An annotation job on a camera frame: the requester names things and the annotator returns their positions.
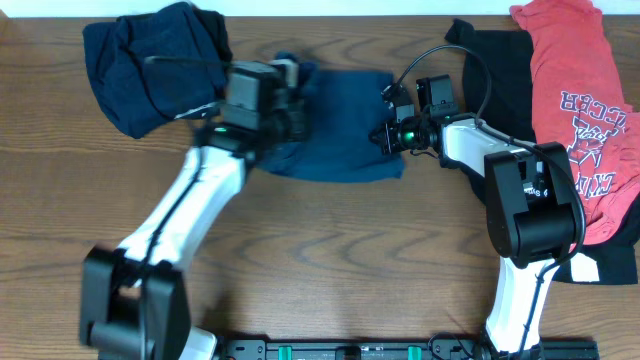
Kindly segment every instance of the garment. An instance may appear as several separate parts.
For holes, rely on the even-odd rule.
[[[602,12],[588,0],[535,0],[511,15],[533,39],[533,128],[567,148],[587,216],[585,244],[620,227],[640,192],[640,114],[625,104]]]
[[[286,53],[278,56],[291,57]],[[380,95],[393,82],[393,75],[378,71],[316,71],[309,63],[302,63],[301,71],[300,79],[305,79],[305,110],[311,116],[311,138],[304,143],[278,146],[259,167],[276,175],[325,182],[402,177],[402,157],[382,155],[380,148],[369,141],[369,132],[393,117]]]
[[[152,15],[125,16],[84,29],[91,89],[121,132],[141,138],[222,94],[226,77],[220,61],[231,59],[224,22],[215,12],[198,14],[181,2]],[[212,65],[147,64],[148,56],[204,59]]]
[[[491,127],[507,135],[521,140],[535,141],[531,126],[533,88],[529,68],[533,56],[531,36],[525,31],[476,31],[471,24],[456,19],[445,39],[474,50],[482,56],[492,73],[493,91],[485,115],[482,116],[484,120]],[[467,109],[476,112],[484,97],[485,75],[480,64],[471,56],[466,58],[462,81]],[[506,100],[508,95],[502,95],[511,93],[521,93],[525,97],[528,93],[528,98]],[[519,105],[511,107],[510,101],[519,101]],[[484,203],[484,178],[474,172],[468,175],[474,193]],[[596,261],[600,279],[599,282],[588,284],[637,284],[638,273],[633,245],[639,238],[640,195],[627,211],[615,235],[602,244],[583,247],[582,253]],[[554,276],[554,281],[575,282],[570,264],[560,267]]]

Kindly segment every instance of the wood grain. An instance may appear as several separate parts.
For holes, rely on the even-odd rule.
[[[508,17],[465,17],[515,29]],[[99,19],[11,20],[0,44],[0,358],[88,359],[77,341],[80,262],[147,217],[183,161],[170,124],[136,141],[100,112],[82,28]],[[638,17],[606,17],[627,102],[640,106]],[[282,49],[324,67],[399,74],[443,43],[448,17],[229,18],[238,59]],[[449,73],[435,54],[407,79]],[[462,101],[460,86],[456,95]],[[465,177],[406,158],[402,180],[342,185],[255,171],[189,274],[195,323],[272,338],[474,334],[493,302],[498,258]],[[586,336],[606,359],[637,358],[637,286],[554,284],[541,332]]]

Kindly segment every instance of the black cloth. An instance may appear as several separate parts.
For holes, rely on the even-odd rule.
[[[288,53],[277,57],[296,60]],[[259,167],[276,175],[323,182],[402,177],[402,157],[382,155],[380,148],[369,141],[369,132],[393,117],[380,95],[393,82],[393,75],[316,71],[312,63],[302,63],[300,69],[305,110],[311,117],[311,138],[278,146]]]
[[[223,94],[221,61],[231,60],[222,15],[187,3],[124,16],[83,31],[85,63],[101,110],[121,132],[141,138]],[[204,59],[215,65],[146,64],[148,56]]]
[[[526,31],[476,31],[465,21],[455,19],[445,39],[463,45],[482,56],[491,72],[491,100],[482,118],[494,129],[520,140],[535,142],[531,125],[533,83],[530,63],[533,42]],[[467,56],[463,72],[464,97],[468,111],[477,112],[484,98],[485,75],[480,63]],[[471,188],[485,202],[484,178],[466,172]],[[620,229],[607,242],[584,246],[582,253],[596,261],[599,282],[585,284],[628,285],[638,283],[635,250],[640,238],[640,196],[629,208]],[[575,283],[571,265],[558,269],[555,281]]]

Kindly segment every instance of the blue fabric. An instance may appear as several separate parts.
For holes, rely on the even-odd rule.
[[[278,58],[289,57],[279,54]],[[315,70],[300,64],[302,96],[311,117],[311,138],[283,144],[259,167],[270,173],[323,182],[371,182],[400,178],[399,154],[382,155],[369,132],[393,117],[380,93],[393,75],[378,71]]]
[[[82,34],[87,75],[100,108],[136,139],[214,101],[226,84],[222,66],[144,64],[154,55],[220,62],[210,34],[187,3],[150,16],[90,24]]]

